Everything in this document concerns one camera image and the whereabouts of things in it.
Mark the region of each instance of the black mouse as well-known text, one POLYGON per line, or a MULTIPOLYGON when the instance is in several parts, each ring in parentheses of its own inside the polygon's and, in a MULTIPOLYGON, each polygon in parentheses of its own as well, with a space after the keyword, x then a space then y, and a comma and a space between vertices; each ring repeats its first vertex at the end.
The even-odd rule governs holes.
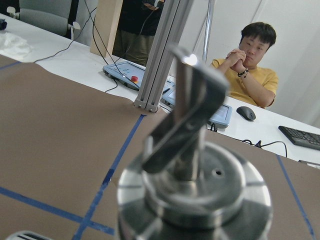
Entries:
POLYGON ((248 121, 253 121, 256 119, 256 115, 250 107, 240 106, 236 109, 236 112, 248 121))

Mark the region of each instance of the gray chair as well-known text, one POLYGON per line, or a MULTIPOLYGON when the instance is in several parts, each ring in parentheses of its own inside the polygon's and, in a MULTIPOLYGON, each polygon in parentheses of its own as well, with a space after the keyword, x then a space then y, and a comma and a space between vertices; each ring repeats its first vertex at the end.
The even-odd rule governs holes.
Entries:
POLYGON ((16 19, 34 25, 49 32, 65 36, 71 30, 80 29, 77 22, 68 24, 72 0, 19 0, 20 12, 16 13, 13 7, 7 11, 16 19))

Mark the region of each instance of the clasped hands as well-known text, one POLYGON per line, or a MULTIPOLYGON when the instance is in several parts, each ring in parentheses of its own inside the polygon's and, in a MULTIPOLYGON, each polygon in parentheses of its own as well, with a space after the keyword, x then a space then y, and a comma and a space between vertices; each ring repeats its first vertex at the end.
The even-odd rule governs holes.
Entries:
POLYGON ((238 48, 233 49, 225 58, 225 61, 228 62, 229 67, 237 72, 240 73, 241 71, 245 70, 246 68, 243 65, 243 62, 246 60, 246 53, 238 48))

